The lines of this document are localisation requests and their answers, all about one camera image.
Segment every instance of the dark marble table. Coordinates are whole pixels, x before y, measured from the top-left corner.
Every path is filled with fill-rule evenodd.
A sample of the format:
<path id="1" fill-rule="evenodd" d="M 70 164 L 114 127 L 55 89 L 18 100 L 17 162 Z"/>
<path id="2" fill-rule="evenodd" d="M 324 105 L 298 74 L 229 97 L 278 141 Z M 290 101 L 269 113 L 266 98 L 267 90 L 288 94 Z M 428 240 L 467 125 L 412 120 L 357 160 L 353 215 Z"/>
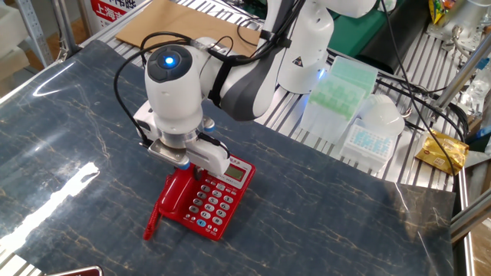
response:
<path id="1" fill-rule="evenodd" d="M 47 273 L 452 275 L 454 195 L 383 182 L 205 104 L 214 134 L 257 173 L 224 237 L 163 220 L 143 230 L 172 167 L 138 145 L 114 99 L 123 59 L 98 41 L 0 106 L 0 243 Z M 143 72 L 120 79 L 132 112 Z"/>

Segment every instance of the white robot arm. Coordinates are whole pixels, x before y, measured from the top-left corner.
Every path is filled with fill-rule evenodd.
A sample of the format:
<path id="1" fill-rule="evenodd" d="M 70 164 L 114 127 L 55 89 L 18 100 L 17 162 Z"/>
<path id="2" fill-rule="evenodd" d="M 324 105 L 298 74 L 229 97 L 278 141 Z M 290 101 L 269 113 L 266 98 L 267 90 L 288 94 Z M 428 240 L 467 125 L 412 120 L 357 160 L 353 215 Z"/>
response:
<path id="1" fill-rule="evenodd" d="M 202 101 L 211 99 L 235 120 L 254 120 L 269 108 L 277 81 L 286 90 L 308 93 L 323 70 L 334 30 L 326 8 L 359 17 L 375 2 L 269 1 L 258 50 L 251 58 L 211 38 L 159 48 L 146 65 L 148 102 L 134 116 L 153 141 L 149 152 L 182 169 L 194 163 L 223 174 L 229 152 L 206 134 L 214 122 L 203 116 Z"/>

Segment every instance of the red object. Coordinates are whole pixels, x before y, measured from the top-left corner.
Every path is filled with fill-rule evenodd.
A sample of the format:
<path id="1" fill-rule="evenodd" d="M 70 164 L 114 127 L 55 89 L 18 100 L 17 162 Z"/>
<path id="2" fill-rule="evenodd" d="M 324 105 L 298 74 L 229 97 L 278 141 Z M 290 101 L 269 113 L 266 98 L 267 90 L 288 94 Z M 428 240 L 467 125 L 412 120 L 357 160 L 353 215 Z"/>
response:
<path id="1" fill-rule="evenodd" d="M 255 173 L 252 164 L 235 156 L 230 156 L 230 162 L 223 176 L 202 171 L 201 179 L 195 180 L 193 164 L 186 170 L 176 169 L 173 175 L 167 176 L 143 239 L 148 241 L 152 237 L 160 216 L 164 216 L 218 241 Z"/>
<path id="2" fill-rule="evenodd" d="M 114 22 L 126 13 L 124 10 L 102 2 L 101 0 L 91 0 L 91 5 L 92 10 L 98 17 L 110 22 Z"/>

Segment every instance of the telephone display screen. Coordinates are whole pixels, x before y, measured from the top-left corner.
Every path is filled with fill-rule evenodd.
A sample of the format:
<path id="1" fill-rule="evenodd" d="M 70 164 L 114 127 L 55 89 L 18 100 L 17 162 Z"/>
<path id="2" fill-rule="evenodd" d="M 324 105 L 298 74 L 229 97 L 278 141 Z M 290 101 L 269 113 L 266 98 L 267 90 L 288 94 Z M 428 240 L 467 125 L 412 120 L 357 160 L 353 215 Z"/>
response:
<path id="1" fill-rule="evenodd" d="M 225 171 L 225 174 L 238 181 L 240 181 L 240 179 L 242 179 L 242 177 L 244 176 L 244 172 L 242 170 L 237 169 L 233 166 L 229 166 L 229 168 Z"/>

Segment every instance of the cardboard sheet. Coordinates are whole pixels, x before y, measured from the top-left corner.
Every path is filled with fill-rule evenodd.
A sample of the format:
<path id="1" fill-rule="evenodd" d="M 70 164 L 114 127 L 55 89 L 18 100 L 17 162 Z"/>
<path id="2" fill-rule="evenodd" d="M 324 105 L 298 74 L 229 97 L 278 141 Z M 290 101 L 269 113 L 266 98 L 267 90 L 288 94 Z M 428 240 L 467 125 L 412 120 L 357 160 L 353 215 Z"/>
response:
<path id="1" fill-rule="evenodd" d="M 195 39 L 211 37 L 219 40 L 228 35 L 233 38 L 233 50 L 238 54 L 249 56 L 255 51 L 255 46 L 246 44 L 237 35 L 237 25 L 168 0 L 153 0 L 116 38 L 139 47 L 147 35 L 156 31 L 174 31 Z M 255 44 L 259 40 L 259 31 L 241 27 L 240 34 Z M 172 36 L 159 36 L 151 38 L 145 46 L 175 39 Z M 230 40 L 227 38 L 221 43 L 230 47 Z"/>

